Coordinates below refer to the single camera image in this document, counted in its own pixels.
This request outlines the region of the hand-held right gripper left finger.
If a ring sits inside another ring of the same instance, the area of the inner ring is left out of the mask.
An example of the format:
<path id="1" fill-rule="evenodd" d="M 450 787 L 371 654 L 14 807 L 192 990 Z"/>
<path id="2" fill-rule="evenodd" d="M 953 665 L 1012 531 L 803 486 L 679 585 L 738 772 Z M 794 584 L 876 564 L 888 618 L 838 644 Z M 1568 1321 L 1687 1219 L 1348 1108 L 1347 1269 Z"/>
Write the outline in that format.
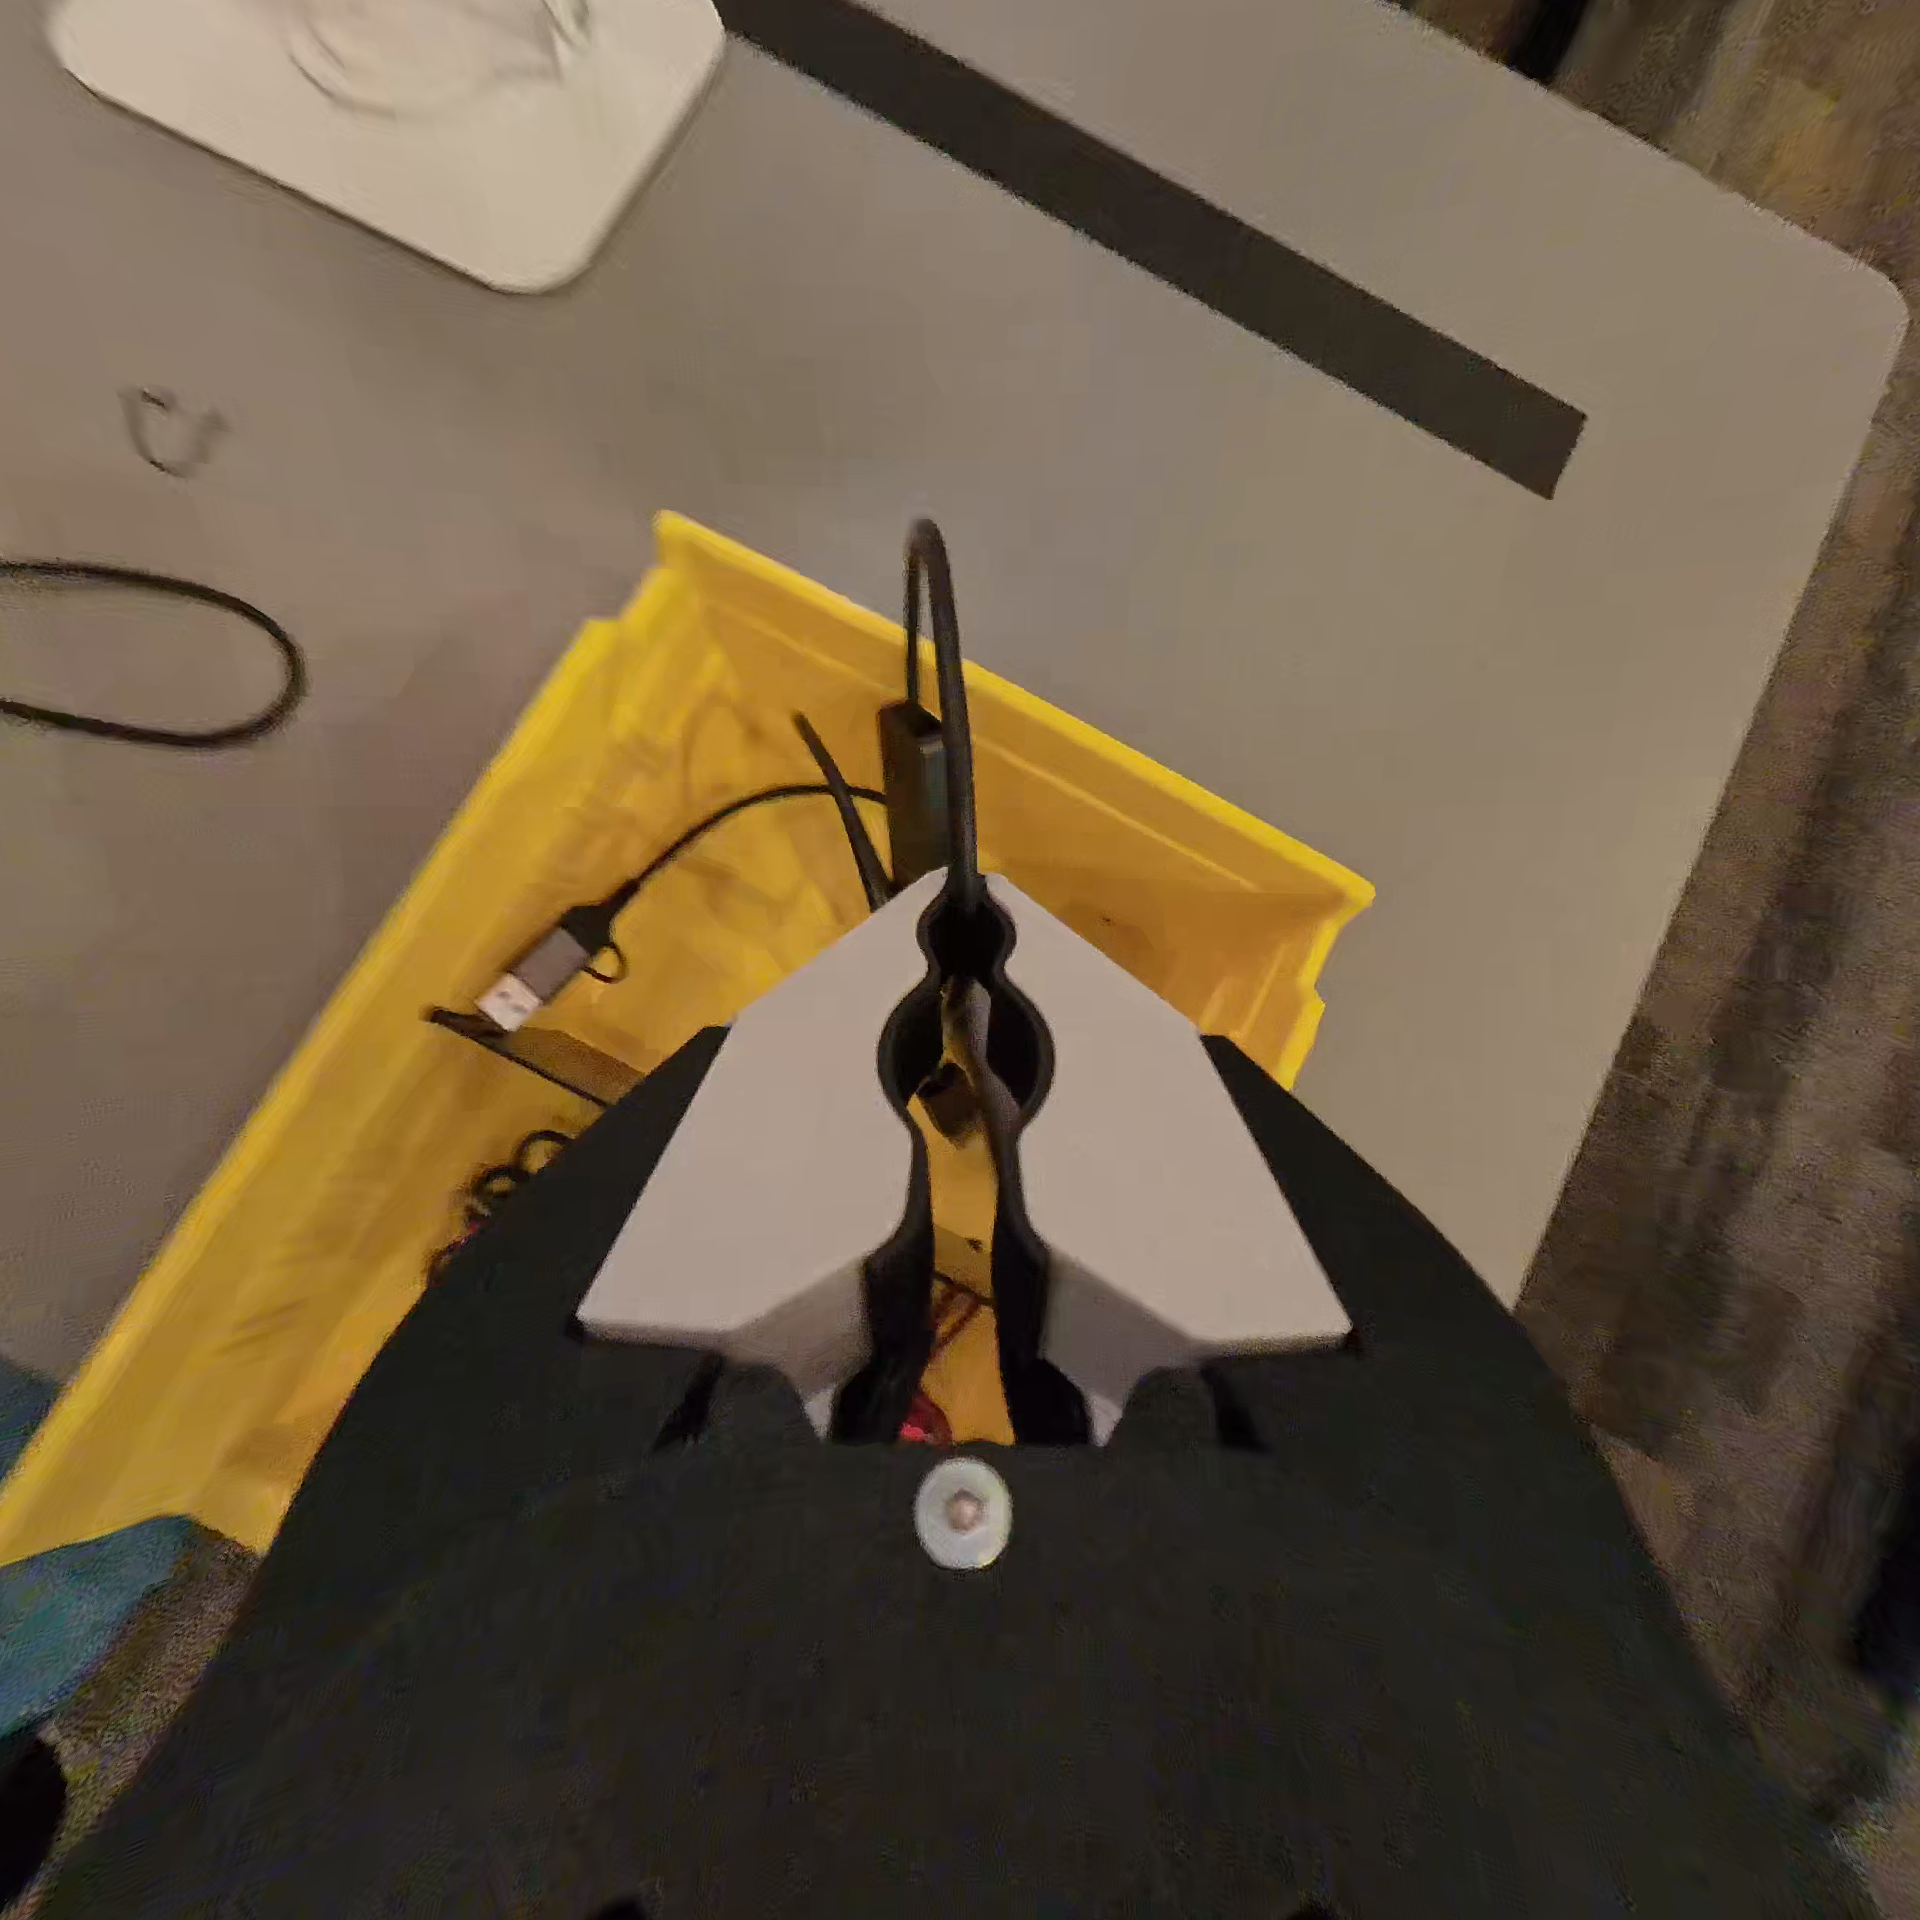
<path id="1" fill-rule="evenodd" d="M 881 1035 L 926 981 L 943 878 L 752 1002 L 588 1283 L 584 1332 L 773 1369 L 820 1436 L 876 1349 L 864 1265 L 901 1227 L 919 1133 L 881 1087 Z"/>

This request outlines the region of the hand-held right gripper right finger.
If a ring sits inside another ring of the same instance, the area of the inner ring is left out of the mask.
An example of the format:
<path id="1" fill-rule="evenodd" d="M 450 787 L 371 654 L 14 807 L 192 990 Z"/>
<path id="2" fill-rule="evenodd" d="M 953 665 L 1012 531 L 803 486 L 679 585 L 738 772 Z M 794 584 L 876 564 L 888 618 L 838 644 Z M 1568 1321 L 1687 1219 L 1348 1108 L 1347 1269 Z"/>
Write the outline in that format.
<path id="1" fill-rule="evenodd" d="M 1157 1372 L 1335 1351 L 1320 1257 L 1199 1030 L 1007 878 L 958 995 L 995 1168 L 1002 1395 L 1024 1444 L 1105 1442 Z"/>

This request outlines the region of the yellow plastic bin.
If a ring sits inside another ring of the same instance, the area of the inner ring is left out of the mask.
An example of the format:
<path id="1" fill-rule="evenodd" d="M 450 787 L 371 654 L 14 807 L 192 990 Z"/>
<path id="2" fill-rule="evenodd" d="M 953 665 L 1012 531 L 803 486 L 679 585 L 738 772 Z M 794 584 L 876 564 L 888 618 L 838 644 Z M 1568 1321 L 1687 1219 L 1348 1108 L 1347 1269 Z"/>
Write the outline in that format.
<path id="1" fill-rule="evenodd" d="M 878 786 L 901 679 L 901 618 L 658 517 L 637 598 L 525 706 L 3 1480 L 3 1561 L 178 1516 L 263 1551 L 454 1240 L 458 1191 L 588 1119 L 429 1009 L 693 821 L 803 783 L 794 712 Z M 1290 1087 L 1375 885 L 988 668 L 968 695 L 985 866 Z"/>

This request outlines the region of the black bin divider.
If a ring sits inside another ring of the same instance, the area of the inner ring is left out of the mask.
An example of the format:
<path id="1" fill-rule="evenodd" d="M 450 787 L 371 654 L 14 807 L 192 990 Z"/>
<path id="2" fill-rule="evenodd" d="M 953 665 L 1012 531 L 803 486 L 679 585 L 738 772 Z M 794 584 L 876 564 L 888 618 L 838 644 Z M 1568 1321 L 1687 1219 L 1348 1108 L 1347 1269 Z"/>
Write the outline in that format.
<path id="1" fill-rule="evenodd" d="M 536 1080 L 586 1100 L 597 1111 L 621 1105 L 643 1080 L 647 1067 L 629 1066 L 625 1059 L 602 1052 L 574 1035 L 556 1025 L 520 1025 L 515 1031 L 493 1025 L 479 1013 L 461 1013 L 436 1007 L 423 1014 L 427 1025 L 436 1025 L 472 1048 L 479 1048 L 490 1059 L 513 1066 L 534 1073 Z"/>

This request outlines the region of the person's blue jeans leg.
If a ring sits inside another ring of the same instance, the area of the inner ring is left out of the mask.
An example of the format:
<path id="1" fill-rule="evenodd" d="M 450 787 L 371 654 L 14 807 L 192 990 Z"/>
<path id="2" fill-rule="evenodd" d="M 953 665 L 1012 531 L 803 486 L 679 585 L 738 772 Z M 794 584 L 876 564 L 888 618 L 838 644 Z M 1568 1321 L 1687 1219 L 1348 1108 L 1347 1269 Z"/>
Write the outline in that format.
<path id="1" fill-rule="evenodd" d="M 164 1516 L 3 1565 L 3 1739 L 85 1684 L 192 1543 L 189 1519 Z"/>

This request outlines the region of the white desk stand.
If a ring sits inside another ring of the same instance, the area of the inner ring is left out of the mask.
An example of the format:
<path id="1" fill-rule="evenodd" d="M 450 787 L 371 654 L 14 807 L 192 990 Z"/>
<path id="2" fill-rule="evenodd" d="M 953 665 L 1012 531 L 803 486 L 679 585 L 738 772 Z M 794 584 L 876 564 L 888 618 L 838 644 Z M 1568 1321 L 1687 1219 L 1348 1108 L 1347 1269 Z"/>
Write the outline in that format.
<path id="1" fill-rule="evenodd" d="M 577 281 L 723 58 L 713 2 L 54 2 L 87 92 L 506 295 Z"/>

